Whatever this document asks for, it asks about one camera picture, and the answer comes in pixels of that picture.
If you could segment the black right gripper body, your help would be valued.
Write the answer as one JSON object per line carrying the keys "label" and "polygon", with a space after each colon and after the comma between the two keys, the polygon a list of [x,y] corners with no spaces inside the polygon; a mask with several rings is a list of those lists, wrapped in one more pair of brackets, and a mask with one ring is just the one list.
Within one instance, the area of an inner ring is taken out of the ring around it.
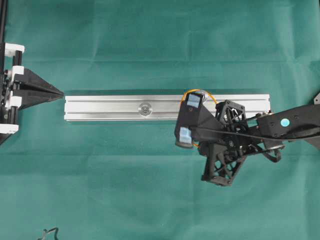
{"label": "black right gripper body", "polygon": [[264,153],[262,139],[251,133],[245,107],[225,100],[212,114],[203,103],[199,108],[180,105],[175,139],[180,127],[191,130],[192,147],[206,157],[201,180],[218,186],[230,186],[248,156]]}

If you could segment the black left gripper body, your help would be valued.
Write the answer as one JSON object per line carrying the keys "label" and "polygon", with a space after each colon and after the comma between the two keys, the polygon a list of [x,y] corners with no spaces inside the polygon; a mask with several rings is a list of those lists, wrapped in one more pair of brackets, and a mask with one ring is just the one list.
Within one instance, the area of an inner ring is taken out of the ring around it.
{"label": "black left gripper body", "polygon": [[[11,135],[19,130],[18,110],[22,105],[22,97],[13,96],[19,89],[19,83],[14,81],[15,75],[23,75],[22,56],[23,45],[0,44],[0,143],[3,144]],[[12,58],[12,68],[5,70],[5,58]]]}

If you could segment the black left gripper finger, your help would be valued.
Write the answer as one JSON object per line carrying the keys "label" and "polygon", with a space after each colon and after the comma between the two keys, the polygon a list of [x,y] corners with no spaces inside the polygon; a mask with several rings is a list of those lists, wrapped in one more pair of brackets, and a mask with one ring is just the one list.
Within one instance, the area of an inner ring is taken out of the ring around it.
{"label": "black left gripper finger", "polygon": [[11,82],[18,83],[19,90],[38,91],[42,93],[63,95],[63,92],[49,84],[36,73],[24,66],[13,66],[11,71]]}
{"label": "black left gripper finger", "polygon": [[26,109],[46,102],[52,102],[64,96],[63,93],[42,91],[11,91],[7,99],[7,109],[17,107]]}

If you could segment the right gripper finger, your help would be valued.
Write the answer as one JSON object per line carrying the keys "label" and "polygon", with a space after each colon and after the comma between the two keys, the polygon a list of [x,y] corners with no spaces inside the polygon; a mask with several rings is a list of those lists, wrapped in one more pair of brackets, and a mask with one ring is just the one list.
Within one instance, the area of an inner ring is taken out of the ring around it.
{"label": "right gripper finger", "polygon": [[180,127],[175,144],[181,148],[192,148],[193,140],[191,130],[186,127]]}
{"label": "right gripper finger", "polygon": [[199,91],[189,92],[185,96],[185,104],[189,107],[199,108],[202,103],[204,95]]}

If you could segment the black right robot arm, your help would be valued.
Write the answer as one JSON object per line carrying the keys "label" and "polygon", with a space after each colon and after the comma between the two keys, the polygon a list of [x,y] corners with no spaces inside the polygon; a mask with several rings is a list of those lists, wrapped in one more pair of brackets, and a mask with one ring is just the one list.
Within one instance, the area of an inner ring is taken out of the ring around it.
{"label": "black right robot arm", "polygon": [[284,142],[320,146],[320,99],[278,113],[267,94],[68,95],[66,121],[174,120],[175,143],[206,157],[201,179],[230,186],[248,156],[276,163]]}

